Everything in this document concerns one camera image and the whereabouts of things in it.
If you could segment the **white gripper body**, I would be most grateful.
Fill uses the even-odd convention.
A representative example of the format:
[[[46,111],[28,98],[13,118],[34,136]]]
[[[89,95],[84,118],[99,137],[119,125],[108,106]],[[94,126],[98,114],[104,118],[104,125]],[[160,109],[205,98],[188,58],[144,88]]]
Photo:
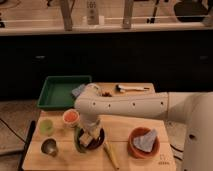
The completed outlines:
[[[100,136],[100,126],[96,126],[90,131],[85,131],[79,138],[80,144],[87,147],[93,140],[97,140]]]

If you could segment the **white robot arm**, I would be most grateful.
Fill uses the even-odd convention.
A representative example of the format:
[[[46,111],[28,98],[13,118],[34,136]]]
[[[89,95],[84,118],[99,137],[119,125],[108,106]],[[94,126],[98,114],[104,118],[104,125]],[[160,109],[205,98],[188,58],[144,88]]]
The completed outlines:
[[[160,92],[103,97],[90,83],[74,107],[89,127],[100,114],[168,118],[187,125],[181,171],[213,171],[213,92]]]

